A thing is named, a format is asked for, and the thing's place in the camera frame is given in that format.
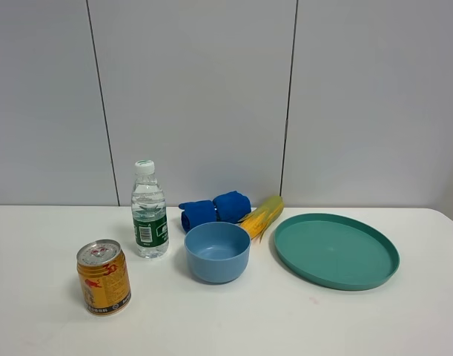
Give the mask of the rolled blue towel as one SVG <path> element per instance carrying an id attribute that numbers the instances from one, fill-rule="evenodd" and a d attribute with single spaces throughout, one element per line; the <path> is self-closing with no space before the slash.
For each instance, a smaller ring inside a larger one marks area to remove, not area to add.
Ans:
<path id="1" fill-rule="evenodd" d="M 179 204 L 181 224 L 185 232 L 204 223 L 225 222 L 237 224 L 251 213 L 251 202 L 238 191 L 221 194 L 213 200 L 183 202 Z"/>

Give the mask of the blue plastic bowl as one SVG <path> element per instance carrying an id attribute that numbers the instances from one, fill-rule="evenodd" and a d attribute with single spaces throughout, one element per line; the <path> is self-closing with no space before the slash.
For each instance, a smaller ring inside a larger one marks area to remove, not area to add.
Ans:
<path id="1" fill-rule="evenodd" d="M 229 283 L 245 271 L 251 247 L 249 234 L 229 222 L 207 222 L 192 228 L 184 240 L 188 268 L 197 279 Z"/>

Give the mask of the teal round plastic plate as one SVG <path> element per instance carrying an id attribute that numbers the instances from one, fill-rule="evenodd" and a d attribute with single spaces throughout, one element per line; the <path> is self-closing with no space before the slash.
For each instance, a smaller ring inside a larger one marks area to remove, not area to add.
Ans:
<path id="1" fill-rule="evenodd" d="M 336 214 L 300 214 L 284 220 L 274 232 L 274 247 L 298 276 L 342 291 L 381 286 L 400 266 L 400 255 L 384 234 Z"/>

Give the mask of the toy corn cob with husk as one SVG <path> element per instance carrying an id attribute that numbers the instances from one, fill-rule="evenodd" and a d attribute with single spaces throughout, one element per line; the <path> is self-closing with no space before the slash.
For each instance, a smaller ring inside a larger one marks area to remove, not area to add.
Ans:
<path id="1" fill-rule="evenodd" d="M 258 208 L 241 218 L 238 224 L 248 233 L 251 240 L 258 238 L 261 241 L 266 230 L 282 214 L 283 209 L 282 197 L 279 195 L 271 196 Z"/>

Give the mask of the clear water bottle green label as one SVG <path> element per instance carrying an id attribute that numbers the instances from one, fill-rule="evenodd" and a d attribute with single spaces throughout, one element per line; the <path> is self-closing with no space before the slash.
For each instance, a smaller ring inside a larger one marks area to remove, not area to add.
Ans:
<path id="1" fill-rule="evenodd" d="M 131 194 L 131 213 L 139 256 L 161 257 L 169 246 L 165 193 L 155 176 L 151 160 L 135 163 L 136 178 Z"/>

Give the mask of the gold energy drink can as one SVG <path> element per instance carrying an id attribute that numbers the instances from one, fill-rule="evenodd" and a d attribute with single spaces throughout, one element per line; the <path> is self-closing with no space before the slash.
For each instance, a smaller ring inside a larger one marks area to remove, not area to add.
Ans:
<path id="1" fill-rule="evenodd" d="M 97 240 L 80 248 L 77 272 L 87 310 L 98 316 L 114 314 L 130 302 L 131 288 L 125 254 L 115 240 Z"/>

